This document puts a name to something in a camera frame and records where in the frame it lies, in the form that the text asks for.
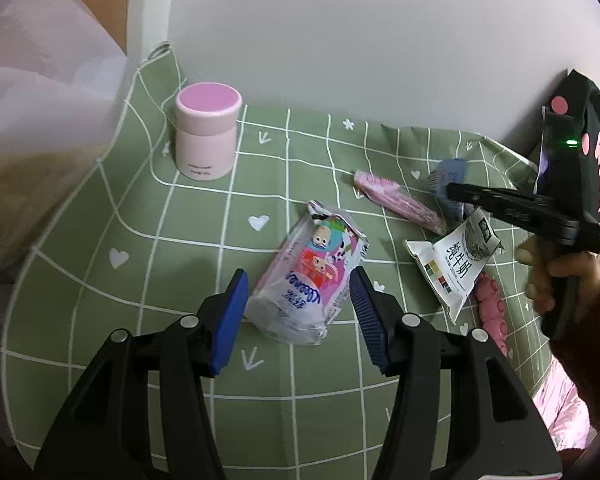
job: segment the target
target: white milk package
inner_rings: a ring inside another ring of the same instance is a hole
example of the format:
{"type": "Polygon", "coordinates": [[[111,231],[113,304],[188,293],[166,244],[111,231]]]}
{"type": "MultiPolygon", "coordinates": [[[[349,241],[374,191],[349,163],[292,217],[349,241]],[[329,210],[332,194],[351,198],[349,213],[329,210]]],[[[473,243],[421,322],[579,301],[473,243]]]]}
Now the white milk package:
{"type": "Polygon", "coordinates": [[[311,201],[247,302],[264,334],[317,345],[349,295],[349,275],[368,250],[366,235],[341,209],[311,201]]]}
{"type": "Polygon", "coordinates": [[[405,240],[404,245],[454,324],[487,260],[502,247],[479,208],[434,244],[405,240]]]}

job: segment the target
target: kleenex logo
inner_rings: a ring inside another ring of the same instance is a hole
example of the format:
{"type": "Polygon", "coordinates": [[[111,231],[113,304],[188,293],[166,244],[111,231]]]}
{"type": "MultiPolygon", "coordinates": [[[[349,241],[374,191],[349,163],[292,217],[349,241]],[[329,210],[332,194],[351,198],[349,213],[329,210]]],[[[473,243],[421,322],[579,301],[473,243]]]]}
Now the kleenex logo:
{"type": "Polygon", "coordinates": [[[320,303],[320,292],[303,282],[294,272],[286,273],[285,279],[289,282],[289,285],[293,285],[300,294],[304,294],[309,303],[320,303]]]}

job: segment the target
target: pink caterpillar toy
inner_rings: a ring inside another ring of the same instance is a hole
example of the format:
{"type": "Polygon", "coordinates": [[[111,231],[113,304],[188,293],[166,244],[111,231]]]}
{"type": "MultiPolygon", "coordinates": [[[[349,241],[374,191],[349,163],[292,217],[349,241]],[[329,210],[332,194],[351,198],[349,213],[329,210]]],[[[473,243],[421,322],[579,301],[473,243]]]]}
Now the pink caterpillar toy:
{"type": "Polygon", "coordinates": [[[504,302],[500,299],[500,287],[486,272],[481,272],[475,283],[474,296],[478,300],[478,310],[482,328],[493,338],[500,351],[507,355],[507,323],[504,321],[504,302]]]}

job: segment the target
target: green tablecloth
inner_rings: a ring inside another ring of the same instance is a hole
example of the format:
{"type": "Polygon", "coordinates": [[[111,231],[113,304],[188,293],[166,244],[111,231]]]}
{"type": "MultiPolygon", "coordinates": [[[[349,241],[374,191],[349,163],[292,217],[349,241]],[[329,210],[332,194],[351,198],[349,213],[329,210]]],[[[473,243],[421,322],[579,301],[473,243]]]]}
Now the green tablecloth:
{"type": "MultiPolygon", "coordinates": [[[[235,170],[212,182],[181,176],[171,156],[173,101],[185,84],[164,44],[134,77],[114,142],[30,252],[11,301],[3,348],[6,407],[34,461],[58,409],[112,330],[162,330],[223,290],[242,267],[253,286],[290,226],[316,199],[349,210],[368,235],[370,278],[434,326],[479,323],[468,303],[448,322],[402,245],[430,236],[358,195],[356,169],[404,184],[432,208],[426,177],[442,158],[468,162],[467,181],[528,189],[536,170],[467,132],[389,128],[352,117],[245,105],[235,170]]],[[[506,250],[486,270],[507,303],[511,365],[530,392],[550,362],[522,295],[526,268],[512,250],[526,233],[491,221],[506,250]]],[[[157,378],[149,386],[152,446],[164,467],[157,378]]],[[[350,303],[318,347],[291,347],[243,323],[227,368],[205,383],[230,479],[370,478],[397,381],[372,366],[350,303]]],[[[443,375],[439,434],[448,433],[443,375]]],[[[444,439],[435,465],[444,463],[444,439]]]]}

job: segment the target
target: blue gripper pad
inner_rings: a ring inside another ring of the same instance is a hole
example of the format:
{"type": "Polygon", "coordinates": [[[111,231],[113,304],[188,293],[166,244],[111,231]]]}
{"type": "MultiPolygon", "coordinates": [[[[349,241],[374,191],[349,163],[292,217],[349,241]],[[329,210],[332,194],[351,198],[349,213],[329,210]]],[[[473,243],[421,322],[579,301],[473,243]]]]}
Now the blue gripper pad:
{"type": "Polygon", "coordinates": [[[384,374],[390,366],[387,353],[388,333],[375,306],[374,296],[379,293],[374,290],[362,267],[357,267],[351,273],[349,293],[371,362],[384,374]]]}
{"type": "Polygon", "coordinates": [[[224,310],[212,334],[213,351],[209,368],[215,376],[227,365],[234,348],[235,338],[242,322],[242,314],[249,298],[247,273],[242,269],[236,270],[226,291],[218,296],[221,301],[214,307],[224,310]]]}

